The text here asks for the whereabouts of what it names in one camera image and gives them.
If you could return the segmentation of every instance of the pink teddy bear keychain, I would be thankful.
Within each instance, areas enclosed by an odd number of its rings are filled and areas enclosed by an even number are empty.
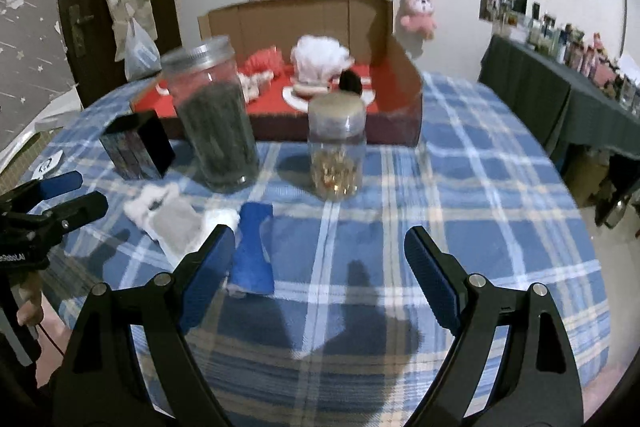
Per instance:
[[[411,33],[420,33],[427,40],[433,39],[438,25],[433,19],[435,10],[431,0],[404,0],[404,11],[407,15],[400,19],[403,28]]]

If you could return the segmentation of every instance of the blue checkered tablecloth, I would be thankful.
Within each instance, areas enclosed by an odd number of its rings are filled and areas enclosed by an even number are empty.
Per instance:
[[[259,144],[257,183],[233,195],[211,194],[199,184],[189,146],[174,144],[177,160],[161,183],[177,182],[197,210],[273,203],[275,295],[232,299],[218,292],[187,336],[236,425],[402,425],[408,419],[452,343],[404,259],[404,234],[414,225],[424,225],[467,272],[495,285],[545,283],[564,318],[582,384],[604,367],[610,324],[600,264],[553,165],[490,89],[439,75],[424,79],[420,144],[370,146],[362,190],[342,203],[312,194],[306,144]],[[77,169],[84,176],[68,197],[100,190],[110,205],[106,217],[52,251],[44,272],[46,296],[70,327],[95,283],[127,288],[170,269],[158,245],[123,213],[143,182],[115,174],[98,141],[141,87],[129,84],[96,102],[43,153],[62,149],[59,172]],[[487,399],[505,337],[500,328],[470,411]],[[150,393],[167,407],[140,328],[134,338]]]

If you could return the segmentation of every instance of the black pom pom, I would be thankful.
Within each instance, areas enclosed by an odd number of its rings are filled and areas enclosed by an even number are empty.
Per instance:
[[[340,90],[362,94],[362,82],[360,76],[353,70],[346,70],[340,74]]]

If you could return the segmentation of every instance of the dark green tablecloth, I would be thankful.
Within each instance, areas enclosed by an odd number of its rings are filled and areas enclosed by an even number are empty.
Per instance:
[[[640,120],[592,82],[535,51],[493,36],[480,82],[491,87],[552,159],[567,144],[640,158]]]

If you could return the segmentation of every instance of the hand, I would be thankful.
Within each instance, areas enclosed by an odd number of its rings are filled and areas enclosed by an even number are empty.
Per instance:
[[[29,327],[40,324],[44,318],[40,272],[29,272],[27,277],[20,283],[18,292],[20,297],[25,300],[16,314],[18,324]]]

